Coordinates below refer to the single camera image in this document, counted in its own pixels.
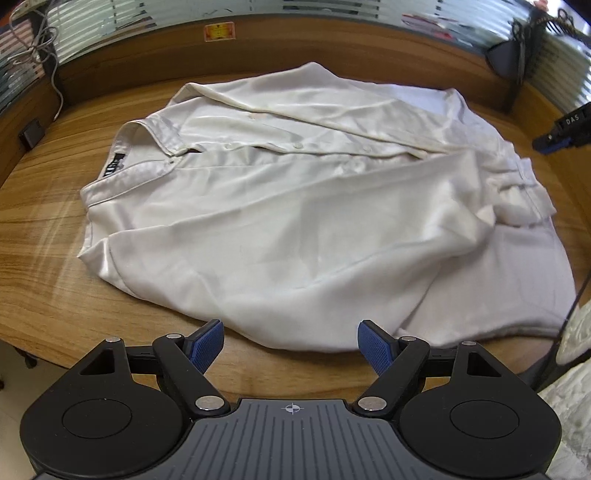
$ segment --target floor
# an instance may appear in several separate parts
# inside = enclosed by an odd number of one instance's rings
[[[18,434],[21,417],[35,399],[66,370],[39,360],[28,369],[16,350],[0,340],[0,478],[30,480],[34,471],[22,448]]]

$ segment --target white shirt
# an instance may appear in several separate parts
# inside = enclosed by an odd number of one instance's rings
[[[574,298],[530,161],[454,90],[314,63],[189,83],[81,195],[90,270],[272,348],[355,349],[366,318],[433,345],[555,334]]]

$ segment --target gray ribbed plate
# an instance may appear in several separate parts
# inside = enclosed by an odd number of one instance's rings
[[[536,475],[530,480],[546,479]],[[129,480],[456,480],[422,463],[385,420],[342,400],[242,400],[196,422],[163,463]],[[39,480],[53,480],[41,475]]]

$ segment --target clothing label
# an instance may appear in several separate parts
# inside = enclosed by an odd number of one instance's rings
[[[123,159],[125,158],[124,153],[116,153],[115,158],[107,165],[105,168],[105,173],[103,173],[103,178],[108,177],[112,173],[115,173],[117,170],[121,170],[123,168]]]
[[[205,41],[235,40],[234,22],[214,23],[203,27]]]

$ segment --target wooden table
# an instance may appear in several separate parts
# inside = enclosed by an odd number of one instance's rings
[[[226,77],[191,79],[198,82]],[[137,300],[86,271],[76,258],[85,212],[79,190],[103,166],[118,128],[162,108],[186,81],[158,83],[91,100],[66,111],[0,189],[0,338],[70,367],[107,336],[147,345],[171,332],[185,335],[200,322]],[[532,156],[540,181],[558,209],[558,234],[580,284],[591,267],[591,238],[545,158],[512,121],[473,106]],[[545,353],[546,339],[509,338],[486,347],[514,371]],[[353,400],[375,378],[358,352],[324,355],[273,351],[226,331],[223,352],[207,376],[228,399],[237,396]]]

